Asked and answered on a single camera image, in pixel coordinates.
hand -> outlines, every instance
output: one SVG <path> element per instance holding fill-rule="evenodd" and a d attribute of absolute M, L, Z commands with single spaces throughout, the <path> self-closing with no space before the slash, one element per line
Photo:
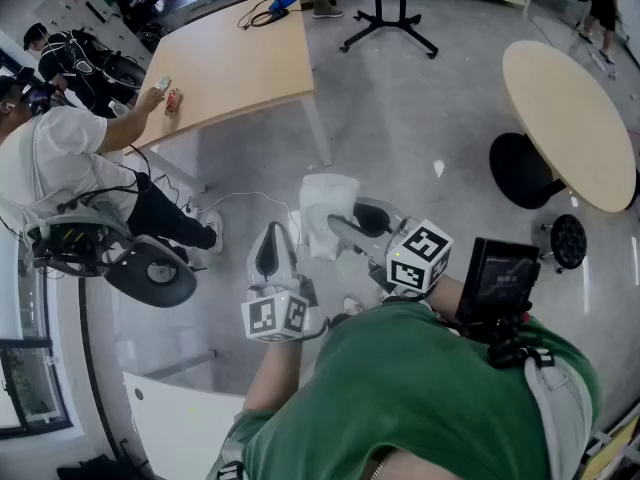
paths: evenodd
<path fill-rule="evenodd" d="M 162 100 L 164 100 L 164 92 L 152 87 L 138 98 L 136 108 L 150 114 L 160 105 Z"/>

black round base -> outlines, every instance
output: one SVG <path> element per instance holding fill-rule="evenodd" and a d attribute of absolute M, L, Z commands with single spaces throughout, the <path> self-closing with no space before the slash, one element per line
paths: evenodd
<path fill-rule="evenodd" d="M 491 145 L 489 164 L 498 188 L 513 204 L 535 210 L 549 200 L 541 192 L 553 183 L 553 173 L 526 135 L 500 135 Z"/>

red can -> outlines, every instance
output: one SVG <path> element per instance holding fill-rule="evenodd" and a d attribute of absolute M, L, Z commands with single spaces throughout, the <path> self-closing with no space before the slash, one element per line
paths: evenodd
<path fill-rule="evenodd" d="M 164 115 L 173 117 L 178 113 L 180 102 L 182 101 L 182 93 L 180 89 L 171 89 L 167 97 L 167 106 L 164 109 Z"/>

round stool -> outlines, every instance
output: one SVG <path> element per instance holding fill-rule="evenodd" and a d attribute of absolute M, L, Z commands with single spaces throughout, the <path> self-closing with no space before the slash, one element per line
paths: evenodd
<path fill-rule="evenodd" d="M 540 255 L 541 260 L 555 259 L 558 274 L 582 265 L 587 255 L 587 234 L 578 219 L 573 215 L 561 215 L 553 224 L 540 227 L 543 231 L 551 231 L 549 250 Z"/>

black stand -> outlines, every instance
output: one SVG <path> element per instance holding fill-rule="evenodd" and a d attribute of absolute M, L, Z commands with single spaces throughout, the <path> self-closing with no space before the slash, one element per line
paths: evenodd
<path fill-rule="evenodd" d="M 427 57 L 429 57 L 430 59 L 433 59 L 438 54 L 438 48 L 435 45 L 427 41 L 424 37 L 413 30 L 412 25 L 417 25 L 418 23 L 420 23 L 420 19 L 422 17 L 420 14 L 416 14 L 411 18 L 407 18 L 407 0 L 400 0 L 400 19 L 398 21 L 385 21 L 382 19 L 382 0 L 376 0 L 375 16 L 370 16 L 362 11 L 358 11 L 358 15 L 354 16 L 354 19 L 356 19 L 357 21 L 360 21 L 363 18 L 371 23 L 371 25 L 358 32 L 355 36 L 347 39 L 344 42 L 344 46 L 340 47 L 340 50 L 342 50 L 343 52 L 348 52 L 352 44 L 371 34 L 371 32 L 373 32 L 374 30 L 377 30 L 381 27 L 397 27 L 404 30 L 411 37 L 417 39 L 424 46 L 426 46 L 430 50 L 430 53 L 427 53 Z"/>
<path fill-rule="evenodd" d="M 526 135 L 505 133 L 491 145 L 491 173 L 498 188 L 514 204 L 527 210 L 542 208 L 566 188 Z"/>

